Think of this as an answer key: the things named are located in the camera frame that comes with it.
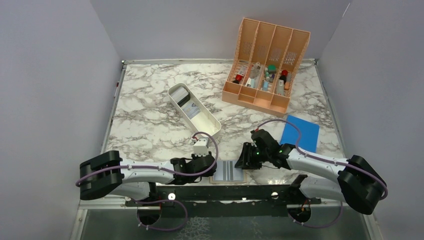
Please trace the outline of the white oblong plastic tray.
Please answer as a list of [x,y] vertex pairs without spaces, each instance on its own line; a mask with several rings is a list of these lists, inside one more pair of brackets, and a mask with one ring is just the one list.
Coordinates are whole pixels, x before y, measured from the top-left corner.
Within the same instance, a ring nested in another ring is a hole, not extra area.
[[205,132],[217,139],[222,129],[217,118],[202,104],[184,83],[171,86],[167,94],[170,102],[195,132]]

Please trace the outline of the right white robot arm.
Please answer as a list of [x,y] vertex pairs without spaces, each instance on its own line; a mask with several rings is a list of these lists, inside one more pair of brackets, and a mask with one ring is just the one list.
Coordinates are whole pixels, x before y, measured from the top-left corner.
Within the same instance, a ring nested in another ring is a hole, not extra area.
[[251,139],[243,144],[235,167],[258,170],[263,163],[269,162],[278,169],[309,173],[288,190],[289,199],[296,204],[312,198],[331,199],[370,215],[387,194],[385,181],[361,156],[327,157],[295,144],[279,144],[264,129],[251,131]]

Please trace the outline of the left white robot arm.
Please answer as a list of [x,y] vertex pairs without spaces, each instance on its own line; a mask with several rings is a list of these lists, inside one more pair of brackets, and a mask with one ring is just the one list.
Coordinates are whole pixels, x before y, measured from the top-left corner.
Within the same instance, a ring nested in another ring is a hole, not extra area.
[[192,184],[198,178],[212,176],[216,168],[217,161],[211,153],[138,165],[133,160],[124,160],[119,151],[110,150],[79,165],[76,186],[83,201],[117,195],[149,206],[157,200],[154,184]]

